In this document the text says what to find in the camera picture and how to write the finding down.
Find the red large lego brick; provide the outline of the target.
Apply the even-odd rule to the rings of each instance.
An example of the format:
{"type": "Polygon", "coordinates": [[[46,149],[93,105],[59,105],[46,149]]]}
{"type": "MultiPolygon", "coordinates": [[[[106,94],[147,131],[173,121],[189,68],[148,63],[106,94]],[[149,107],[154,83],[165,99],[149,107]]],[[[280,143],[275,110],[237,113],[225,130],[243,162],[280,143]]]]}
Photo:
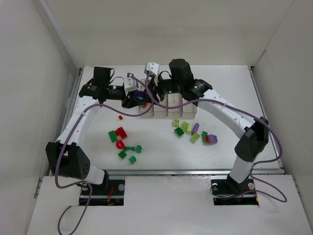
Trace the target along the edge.
{"type": "Polygon", "coordinates": [[[128,137],[128,135],[126,134],[126,131],[124,130],[123,127],[117,128],[117,129],[115,130],[115,135],[116,135],[117,137],[120,137],[122,140],[128,137]]]}

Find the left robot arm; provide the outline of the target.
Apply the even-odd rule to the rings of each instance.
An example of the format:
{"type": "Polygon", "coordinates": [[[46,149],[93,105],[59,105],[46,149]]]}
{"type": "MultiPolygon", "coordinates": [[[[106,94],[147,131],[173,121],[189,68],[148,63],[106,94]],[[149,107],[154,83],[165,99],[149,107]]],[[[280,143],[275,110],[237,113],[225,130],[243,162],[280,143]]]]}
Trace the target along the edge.
{"type": "Polygon", "coordinates": [[[58,188],[62,188],[60,176],[76,179],[78,184],[107,187],[109,175],[105,170],[93,166],[82,150],[82,144],[90,125],[107,100],[120,100],[125,108],[140,105],[138,82],[131,73],[124,78],[123,85],[112,85],[113,69],[94,67],[92,78],[79,93],[73,114],[63,132],[54,142],[46,145],[49,166],[58,188]]]}

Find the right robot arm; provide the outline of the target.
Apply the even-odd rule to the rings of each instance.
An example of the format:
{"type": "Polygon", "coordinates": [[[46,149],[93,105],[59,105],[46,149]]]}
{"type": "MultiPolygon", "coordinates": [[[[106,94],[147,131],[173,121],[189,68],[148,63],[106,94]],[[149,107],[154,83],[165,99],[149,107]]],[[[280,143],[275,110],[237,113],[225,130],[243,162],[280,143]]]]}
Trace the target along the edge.
{"type": "Polygon", "coordinates": [[[195,106],[215,116],[239,138],[234,148],[237,157],[227,183],[234,189],[241,188],[257,156],[268,144],[267,119],[250,117],[228,105],[209,83],[194,78],[189,63],[184,59],[173,59],[169,69],[169,79],[163,79],[160,72],[156,77],[155,92],[160,98],[179,93],[187,101],[194,100],[195,106]]]}

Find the green flat lego plate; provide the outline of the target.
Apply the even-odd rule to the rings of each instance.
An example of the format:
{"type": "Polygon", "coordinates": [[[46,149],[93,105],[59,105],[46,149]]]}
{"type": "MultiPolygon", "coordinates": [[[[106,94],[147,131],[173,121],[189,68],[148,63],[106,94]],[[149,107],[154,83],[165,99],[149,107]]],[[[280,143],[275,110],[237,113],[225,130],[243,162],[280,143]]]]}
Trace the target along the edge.
{"type": "Polygon", "coordinates": [[[118,138],[117,138],[117,135],[115,134],[115,131],[110,131],[110,132],[108,132],[108,134],[109,134],[111,142],[117,142],[118,141],[118,138]]]}

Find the lime lego brick left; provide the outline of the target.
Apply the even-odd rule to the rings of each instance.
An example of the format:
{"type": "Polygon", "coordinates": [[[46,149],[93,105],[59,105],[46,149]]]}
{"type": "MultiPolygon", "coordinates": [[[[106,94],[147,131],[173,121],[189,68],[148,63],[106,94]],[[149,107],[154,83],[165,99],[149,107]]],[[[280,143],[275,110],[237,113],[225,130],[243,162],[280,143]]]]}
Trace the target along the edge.
{"type": "Polygon", "coordinates": [[[179,119],[174,119],[172,123],[173,127],[179,127],[179,119]]]}

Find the lime lego brick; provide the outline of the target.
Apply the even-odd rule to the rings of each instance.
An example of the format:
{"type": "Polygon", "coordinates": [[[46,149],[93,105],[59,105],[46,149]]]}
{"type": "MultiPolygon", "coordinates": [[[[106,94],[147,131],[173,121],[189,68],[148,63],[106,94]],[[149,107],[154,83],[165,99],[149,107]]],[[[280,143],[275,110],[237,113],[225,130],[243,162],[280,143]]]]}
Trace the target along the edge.
{"type": "Polygon", "coordinates": [[[196,143],[199,139],[200,139],[200,134],[198,134],[197,132],[195,132],[192,136],[191,136],[191,141],[193,143],[196,143]]]}
{"type": "Polygon", "coordinates": [[[180,128],[187,134],[191,134],[192,132],[192,126],[186,121],[183,122],[180,128]]]}
{"type": "Polygon", "coordinates": [[[174,119],[172,123],[173,127],[179,127],[179,119],[174,119]]]}

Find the red arch lego brick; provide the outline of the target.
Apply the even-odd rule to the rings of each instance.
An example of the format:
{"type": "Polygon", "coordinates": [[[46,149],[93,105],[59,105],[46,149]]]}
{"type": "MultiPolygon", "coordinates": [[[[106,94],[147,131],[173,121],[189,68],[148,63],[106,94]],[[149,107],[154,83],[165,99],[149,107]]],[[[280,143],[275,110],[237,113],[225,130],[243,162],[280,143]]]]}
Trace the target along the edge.
{"type": "Polygon", "coordinates": [[[117,149],[121,149],[121,150],[123,150],[126,147],[122,140],[118,140],[116,142],[115,146],[116,146],[117,149]]]}

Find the lime lego brick centre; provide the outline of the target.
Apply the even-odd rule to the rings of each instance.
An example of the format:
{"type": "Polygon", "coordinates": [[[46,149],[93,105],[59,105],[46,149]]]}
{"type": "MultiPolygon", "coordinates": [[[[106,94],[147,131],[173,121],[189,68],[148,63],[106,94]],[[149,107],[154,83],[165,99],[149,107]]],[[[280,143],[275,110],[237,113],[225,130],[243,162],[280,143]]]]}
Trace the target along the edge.
{"type": "Polygon", "coordinates": [[[183,122],[180,128],[187,134],[191,134],[192,132],[192,126],[186,121],[183,122]]]}

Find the green arch lego piece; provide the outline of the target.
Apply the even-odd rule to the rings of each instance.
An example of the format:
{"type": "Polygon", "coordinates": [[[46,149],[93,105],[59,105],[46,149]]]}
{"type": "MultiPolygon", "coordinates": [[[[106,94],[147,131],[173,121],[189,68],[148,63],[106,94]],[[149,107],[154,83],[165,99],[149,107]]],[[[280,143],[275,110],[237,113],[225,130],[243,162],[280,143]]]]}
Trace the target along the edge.
{"type": "Polygon", "coordinates": [[[124,152],[129,151],[129,150],[135,151],[135,147],[134,147],[134,146],[133,146],[133,147],[131,147],[131,146],[126,146],[126,147],[123,149],[124,152]]]}

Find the green small lego brick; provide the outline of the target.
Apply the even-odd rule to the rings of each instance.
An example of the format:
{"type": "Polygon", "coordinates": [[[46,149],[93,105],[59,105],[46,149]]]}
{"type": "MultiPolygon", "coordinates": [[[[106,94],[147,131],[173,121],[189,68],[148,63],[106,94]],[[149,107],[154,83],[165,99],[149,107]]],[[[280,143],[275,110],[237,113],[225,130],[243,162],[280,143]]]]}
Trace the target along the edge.
{"type": "Polygon", "coordinates": [[[137,147],[135,148],[136,153],[141,153],[142,152],[142,146],[141,145],[137,145],[137,147]]]}

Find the purple slanted lego piece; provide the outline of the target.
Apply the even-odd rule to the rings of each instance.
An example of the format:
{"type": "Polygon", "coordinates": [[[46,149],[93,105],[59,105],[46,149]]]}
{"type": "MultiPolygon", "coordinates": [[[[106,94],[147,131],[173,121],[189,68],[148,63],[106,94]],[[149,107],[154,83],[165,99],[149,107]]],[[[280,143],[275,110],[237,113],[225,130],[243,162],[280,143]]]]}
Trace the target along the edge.
{"type": "Polygon", "coordinates": [[[194,127],[192,128],[192,131],[191,131],[192,135],[195,134],[198,131],[199,126],[200,126],[199,123],[195,123],[195,125],[194,125],[194,127]]]}

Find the lime lego brick lower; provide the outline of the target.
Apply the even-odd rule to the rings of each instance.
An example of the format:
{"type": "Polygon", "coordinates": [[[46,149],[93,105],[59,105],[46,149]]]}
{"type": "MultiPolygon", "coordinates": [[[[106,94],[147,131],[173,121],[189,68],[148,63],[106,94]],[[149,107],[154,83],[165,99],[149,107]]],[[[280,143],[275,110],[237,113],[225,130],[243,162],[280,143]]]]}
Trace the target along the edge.
{"type": "Polygon", "coordinates": [[[199,139],[200,139],[200,134],[198,134],[197,132],[195,132],[192,136],[191,136],[191,141],[193,143],[196,143],[199,139]]]}

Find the purple lego brick right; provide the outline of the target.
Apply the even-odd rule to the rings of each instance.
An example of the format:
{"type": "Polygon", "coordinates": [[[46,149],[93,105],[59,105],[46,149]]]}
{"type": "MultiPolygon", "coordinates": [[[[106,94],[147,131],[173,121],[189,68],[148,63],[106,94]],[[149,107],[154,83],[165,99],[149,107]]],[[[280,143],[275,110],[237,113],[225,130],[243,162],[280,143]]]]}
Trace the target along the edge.
{"type": "Polygon", "coordinates": [[[209,136],[209,139],[210,139],[210,143],[217,143],[218,142],[217,136],[212,135],[212,134],[210,134],[208,136],[209,136]]]}

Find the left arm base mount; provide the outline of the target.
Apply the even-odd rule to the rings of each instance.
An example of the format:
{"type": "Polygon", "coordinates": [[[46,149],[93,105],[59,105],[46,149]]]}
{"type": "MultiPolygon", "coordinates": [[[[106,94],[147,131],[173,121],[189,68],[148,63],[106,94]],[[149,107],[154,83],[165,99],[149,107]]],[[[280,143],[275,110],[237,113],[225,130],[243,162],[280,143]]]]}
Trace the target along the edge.
{"type": "Polygon", "coordinates": [[[108,188],[92,185],[92,195],[89,206],[123,206],[125,193],[125,178],[113,177],[108,188]]]}

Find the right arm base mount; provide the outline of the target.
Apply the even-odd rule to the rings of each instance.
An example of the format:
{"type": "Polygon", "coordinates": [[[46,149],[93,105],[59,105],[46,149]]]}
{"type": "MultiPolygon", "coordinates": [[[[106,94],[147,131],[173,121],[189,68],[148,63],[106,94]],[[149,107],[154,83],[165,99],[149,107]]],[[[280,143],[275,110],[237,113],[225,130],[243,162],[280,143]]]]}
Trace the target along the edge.
{"type": "Polygon", "coordinates": [[[253,205],[258,206],[254,180],[247,177],[238,184],[230,177],[211,179],[210,192],[215,206],[253,205]]]}

